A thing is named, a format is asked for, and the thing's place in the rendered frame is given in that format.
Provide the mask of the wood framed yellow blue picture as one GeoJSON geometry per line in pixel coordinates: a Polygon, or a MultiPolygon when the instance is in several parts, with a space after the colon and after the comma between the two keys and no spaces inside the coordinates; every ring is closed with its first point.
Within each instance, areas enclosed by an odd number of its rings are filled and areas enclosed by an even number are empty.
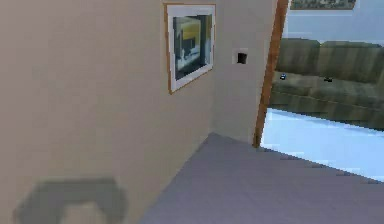
{"type": "Polygon", "coordinates": [[[168,92],[176,93],[214,67],[215,3],[165,2],[168,92]]]}

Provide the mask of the brown wooden door frame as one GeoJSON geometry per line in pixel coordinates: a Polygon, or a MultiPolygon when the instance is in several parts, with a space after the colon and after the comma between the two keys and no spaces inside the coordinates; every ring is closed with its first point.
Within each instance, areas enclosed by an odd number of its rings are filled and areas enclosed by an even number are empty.
{"type": "Polygon", "coordinates": [[[266,120],[267,108],[269,105],[272,80],[274,71],[278,61],[280,41],[284,30],[286,13],[289,0],[277,0],[273,29],[270,38],[268,57],[263,78],[262,91],[258,106],[258,114],[256,118],[255,133],[253,137],[253,146],[259,148],[261,146],[262,134],[266,120]]]}

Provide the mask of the dark green framed wall picture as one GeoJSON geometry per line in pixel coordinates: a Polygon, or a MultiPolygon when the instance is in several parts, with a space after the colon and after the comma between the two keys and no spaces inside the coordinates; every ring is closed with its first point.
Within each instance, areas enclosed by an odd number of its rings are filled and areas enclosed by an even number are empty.
{"type": "Polygon", "coordinates": [[[357,0],[291,0],[291,10],[352,10],[357,0]]]}

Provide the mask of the white wall light switch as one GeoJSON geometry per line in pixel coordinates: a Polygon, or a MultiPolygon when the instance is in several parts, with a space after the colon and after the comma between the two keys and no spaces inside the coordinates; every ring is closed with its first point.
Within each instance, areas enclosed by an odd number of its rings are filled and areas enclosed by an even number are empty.
{"type": "Polygon", "coordinates": [[[246,64],[248,59],[248,50],[246,48],[239,48],[233,51],[232,63],[233,64],[246,64]]]}

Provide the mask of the olive green sofa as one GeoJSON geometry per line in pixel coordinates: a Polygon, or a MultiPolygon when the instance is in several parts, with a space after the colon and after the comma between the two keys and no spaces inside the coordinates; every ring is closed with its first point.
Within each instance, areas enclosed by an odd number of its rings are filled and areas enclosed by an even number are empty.
{"type": "Polygon", "coordinates": [[[384,46],[283,38],[269,106],[384,131],[384,46]]]}

